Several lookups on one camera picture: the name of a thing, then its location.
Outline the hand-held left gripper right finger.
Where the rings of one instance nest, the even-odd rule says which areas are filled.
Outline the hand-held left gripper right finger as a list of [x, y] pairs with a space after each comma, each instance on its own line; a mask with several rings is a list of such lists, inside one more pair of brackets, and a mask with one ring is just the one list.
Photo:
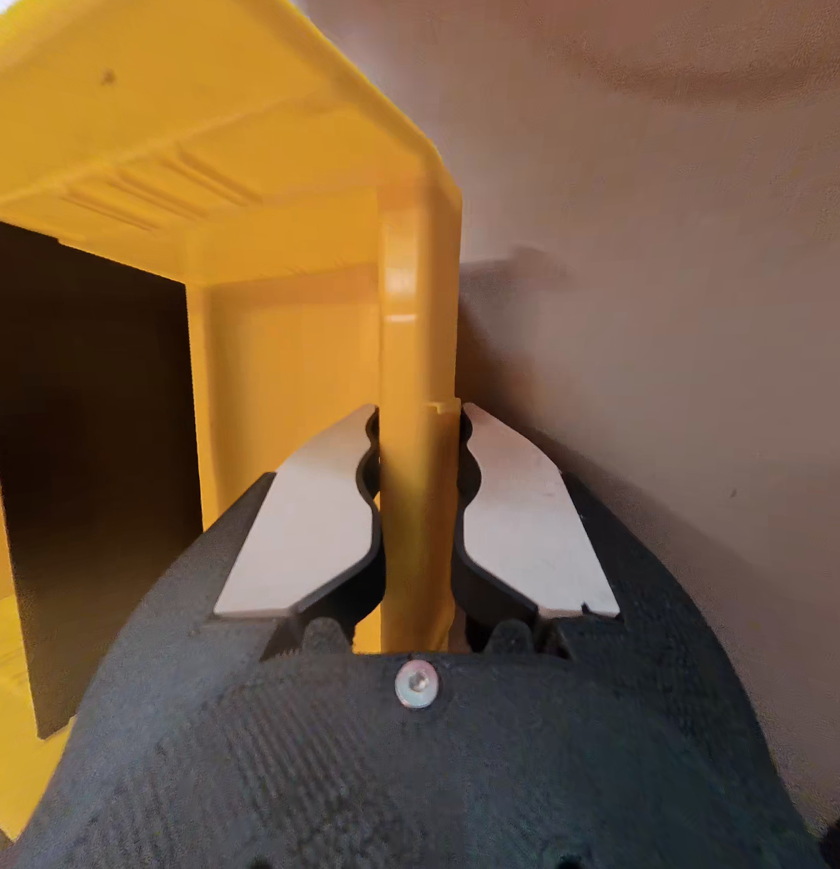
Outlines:
[[461, 408], [451, 587], [473, 633], [518, 621], [615, 620], [621, 607], [561, 471], [527, 437], [473, 403]]

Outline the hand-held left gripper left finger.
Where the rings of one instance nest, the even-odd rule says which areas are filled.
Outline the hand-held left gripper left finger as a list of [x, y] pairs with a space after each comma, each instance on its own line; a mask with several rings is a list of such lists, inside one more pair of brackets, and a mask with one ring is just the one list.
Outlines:
[[289, 626], [336, 621], [349, 640], [382, 602], [379, 412], [358, 407], [274, 472], [213, 613]]

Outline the yellow plastic bin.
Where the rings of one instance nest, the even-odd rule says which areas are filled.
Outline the yellow plastic bin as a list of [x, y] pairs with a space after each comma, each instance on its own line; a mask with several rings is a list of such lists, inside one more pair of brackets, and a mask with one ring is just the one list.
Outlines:
[[14, 2], [0, 221], [185, 285], [203, 527], [380, 410], [387, 590], [357, 649], [455, 617], [461, 192], [290, 2]]

